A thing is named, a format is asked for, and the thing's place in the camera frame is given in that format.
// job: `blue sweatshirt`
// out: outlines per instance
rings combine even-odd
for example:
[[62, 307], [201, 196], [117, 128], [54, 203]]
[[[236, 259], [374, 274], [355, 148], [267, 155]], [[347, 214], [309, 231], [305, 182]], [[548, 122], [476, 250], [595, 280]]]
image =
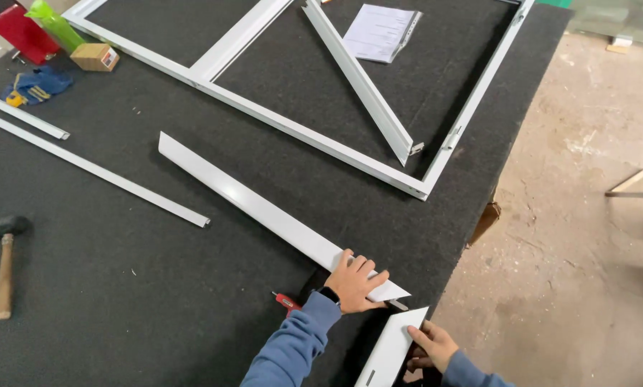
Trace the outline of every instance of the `blue sweatshirt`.
[[[341, 309], [333, 301], [312, 293], [302, 311], [293, 311], [267, 340], [240, 387], [299, 387], [309, 375], [312, 361], [326, 347], [326, 332], [340, 318]], [[497, 374], [479, 371], [461, 350], [448, 363], [441, 386], [514, 387]]]

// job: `wooden stick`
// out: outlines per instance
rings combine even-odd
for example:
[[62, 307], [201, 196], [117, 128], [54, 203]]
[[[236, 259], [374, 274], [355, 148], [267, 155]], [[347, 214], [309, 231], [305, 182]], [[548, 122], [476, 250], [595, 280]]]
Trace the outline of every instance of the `wooden stick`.
[[1, 239], [0, 264], [0, 320], [11, 318], [11, 268], [13, 266], [13, 234], [6, 234]]

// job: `paper document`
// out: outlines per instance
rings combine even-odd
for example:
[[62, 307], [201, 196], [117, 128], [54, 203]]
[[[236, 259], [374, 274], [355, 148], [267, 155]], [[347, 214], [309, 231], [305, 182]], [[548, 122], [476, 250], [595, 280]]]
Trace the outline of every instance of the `paper document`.
[[343, 43], [356, 58], [391, 63], [421, 16], [417, 11], [362, 5]]

